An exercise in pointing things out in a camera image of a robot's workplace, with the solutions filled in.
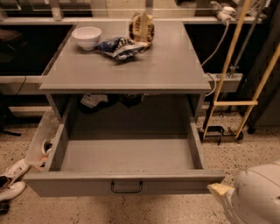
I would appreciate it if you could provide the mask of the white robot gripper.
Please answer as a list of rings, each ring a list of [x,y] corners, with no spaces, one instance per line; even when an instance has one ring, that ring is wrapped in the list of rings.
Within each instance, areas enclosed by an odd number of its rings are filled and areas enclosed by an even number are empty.
[[[242,171],[234,188],[219,183],[207,188],[224,195],[222,205],[231,224],[280,224],[280,160]]]

